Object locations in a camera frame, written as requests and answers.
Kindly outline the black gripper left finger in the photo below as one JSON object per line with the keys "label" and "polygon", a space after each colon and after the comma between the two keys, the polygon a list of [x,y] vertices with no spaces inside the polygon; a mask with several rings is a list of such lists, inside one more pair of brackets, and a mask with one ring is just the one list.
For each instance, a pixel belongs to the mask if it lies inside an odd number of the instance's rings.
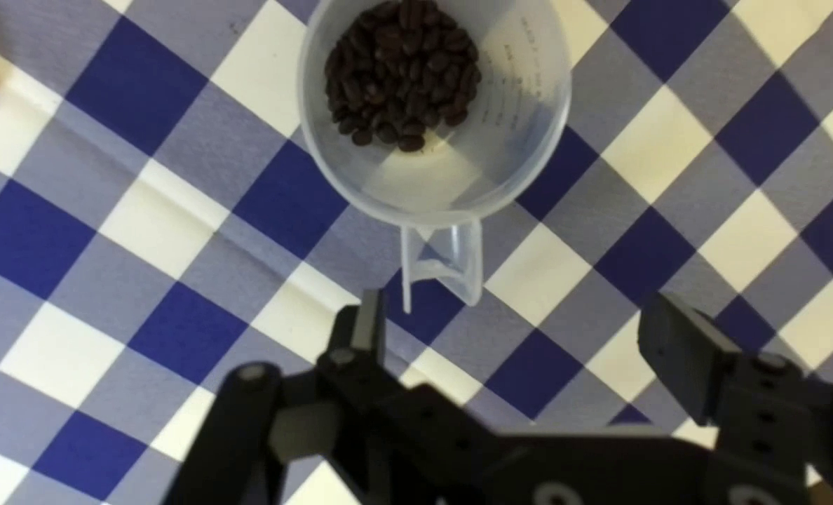
{"label": "black gripper left finger", "polygon": [[384,438],[399,432],[395,400],[406,386],[384,363],[384,299],[364,292],[336,313],[328,351],[316,358],[325,405],[340,433]]}

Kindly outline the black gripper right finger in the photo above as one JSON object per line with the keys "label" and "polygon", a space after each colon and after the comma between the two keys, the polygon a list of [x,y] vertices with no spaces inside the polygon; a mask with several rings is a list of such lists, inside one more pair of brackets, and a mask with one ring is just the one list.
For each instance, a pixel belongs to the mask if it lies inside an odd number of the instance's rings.
{"label": "black gripper right finger", "polygon": [[636,344],[699,426],[719,426],[726,440],[776,440],[786,432],[788,358],[744,351],[705,310],[670,292],[654,293],[643,309]]}

